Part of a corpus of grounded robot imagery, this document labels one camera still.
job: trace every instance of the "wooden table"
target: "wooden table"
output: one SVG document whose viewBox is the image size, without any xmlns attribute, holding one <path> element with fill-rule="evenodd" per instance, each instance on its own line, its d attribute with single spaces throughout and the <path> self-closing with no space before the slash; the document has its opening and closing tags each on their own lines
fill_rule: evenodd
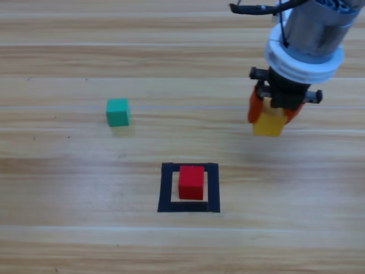
<svg viewBox="0 0 365 274">
<path fill-rule="evenodd" d="M 0 273 L 365 273 L 365 14 L 323 103 L 265 138 L 273 23 L 228 3 L 0 3 Z M 158 213 L 162 162 L 218 163 L 221 213 Z"/>
</svg>

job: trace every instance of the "cube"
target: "cube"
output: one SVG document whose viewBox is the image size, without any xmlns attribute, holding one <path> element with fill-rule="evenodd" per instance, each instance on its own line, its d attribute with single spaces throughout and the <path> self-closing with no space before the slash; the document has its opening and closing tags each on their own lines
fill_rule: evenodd
<svg viewBox="0 0 365 274">
<path fill-rule="evenodd" d="M 109 99 L 107 104 L 107 118 L 110 127 L 129 126 L 131 123 L 131 112 L 128 99 Z"/>
<path fill-rule="evenodd" d="M 202 200 L 204 193 L 204 167 L 181 166 L 179 176 L 179 198 Z"/>
<path fill-rule="evenodd" d="M 261 113 L 260 117 L 253 124 L 255 135 L 279 137 L 285 124 L 287 117 L 276 117 L 267 113 Z"/>
</svg>

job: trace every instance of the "black tape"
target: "black tape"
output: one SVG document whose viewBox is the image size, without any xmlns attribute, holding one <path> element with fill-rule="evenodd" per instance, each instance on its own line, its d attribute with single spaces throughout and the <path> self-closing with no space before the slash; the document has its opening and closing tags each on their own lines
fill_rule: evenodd
<svg viewBox="0 0 365 274">
<path fill-rule="evenodd" d="M 200 166 L 208 173 L 207 202 L 171 202 L 172 174 L 179 172 L 181 166 Z M 219 171 L 216 163 L 162 163 L 161 187 L 158 212 L 221 212 Z"/>
</svg>

